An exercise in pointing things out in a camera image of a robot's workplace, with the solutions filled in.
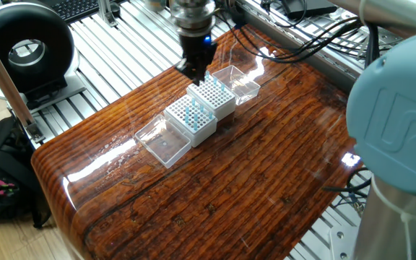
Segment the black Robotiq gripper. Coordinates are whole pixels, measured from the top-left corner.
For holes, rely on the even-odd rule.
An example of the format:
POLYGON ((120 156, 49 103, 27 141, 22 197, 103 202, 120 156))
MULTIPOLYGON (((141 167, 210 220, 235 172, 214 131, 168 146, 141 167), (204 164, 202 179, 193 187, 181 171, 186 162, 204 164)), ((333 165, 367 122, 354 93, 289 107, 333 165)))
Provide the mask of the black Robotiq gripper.
POLYGON ((179 40, 183 58, 175 65, 175 69, 199 86, 200 82, 204 81, 207 67, 215 56, 217 42, 213 41, 210 34, 196 37, 180 35, 179 40), (195 58, 199 58, 196 67, 188 61, 195 58))

